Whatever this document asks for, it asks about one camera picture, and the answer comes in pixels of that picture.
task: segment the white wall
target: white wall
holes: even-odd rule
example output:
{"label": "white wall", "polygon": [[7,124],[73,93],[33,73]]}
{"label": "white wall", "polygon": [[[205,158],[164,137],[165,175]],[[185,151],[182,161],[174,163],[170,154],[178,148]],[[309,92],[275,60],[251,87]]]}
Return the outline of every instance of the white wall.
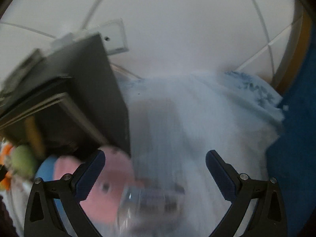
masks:
{"label": "white wall", "polygon": [[[0,21],[0,78],[29,50],[78,31],[95,1],[14,0]],[[110,59],[140,77],[237,69],[270,82],[301,27],[296,0],[100,1],[88,28],[122,18],[129,52]]]}

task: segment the electrical outlet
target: electrical outlet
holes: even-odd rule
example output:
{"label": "electrical outlet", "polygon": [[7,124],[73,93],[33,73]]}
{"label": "electrical outlet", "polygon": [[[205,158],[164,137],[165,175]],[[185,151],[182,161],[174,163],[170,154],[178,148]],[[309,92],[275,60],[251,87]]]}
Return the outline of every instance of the electrical outlet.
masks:
{"label": "electrical outlet", "polygon": [[111,20],[104,25],[89,29],[89,34],[100,33],[107,55],[128,51],[124,24],[121,19]]}

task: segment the pink round object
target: pink round object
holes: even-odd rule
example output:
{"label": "pink round object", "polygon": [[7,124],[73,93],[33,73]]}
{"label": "pink round object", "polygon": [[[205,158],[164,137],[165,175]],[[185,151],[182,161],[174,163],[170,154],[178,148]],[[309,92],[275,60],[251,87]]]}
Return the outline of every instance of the pink round object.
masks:
{"label": "pink round object", "polygon": [[[80,202],[87,216],[98,222],[114,223],[121,195],[126,184],[142,187],[137,182],[129,157],[114,147],[101,147],[105,154],[105,166],[91,189],[88,198]],[[58,158],[54,165],[54,180],[66,173],[73,173],[81,162],[72,156]]]}

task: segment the orange toy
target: orange toy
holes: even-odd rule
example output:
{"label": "orange toy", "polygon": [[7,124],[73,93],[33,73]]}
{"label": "orange toy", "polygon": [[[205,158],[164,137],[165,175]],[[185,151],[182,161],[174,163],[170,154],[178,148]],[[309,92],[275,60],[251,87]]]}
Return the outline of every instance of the orange toy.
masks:
{"label": "orange toy", "polygon": [[[0,153],[0,164],[4,165],[5,156],[10,154],[12,148],[13,148],[13,145],[10,143],[7,143],[6,145],[4,145]],[[7,190],[7,191],[10,190],[11,177],[12,176],[10,172],[7,172],[7,174],[5,175],[5,178],[0,182],[0,190]]]}

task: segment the green ball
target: green ball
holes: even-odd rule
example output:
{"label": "green ball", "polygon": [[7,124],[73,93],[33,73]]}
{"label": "green ball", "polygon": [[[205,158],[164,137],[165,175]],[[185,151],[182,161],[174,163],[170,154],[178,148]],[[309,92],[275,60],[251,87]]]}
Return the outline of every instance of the green ball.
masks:
{"label": "green ball", "polygon": [[11,167],[16,173],[26,179],[32,179],[37,169],[37,160],[28,145],[16,147],[10,154]]}

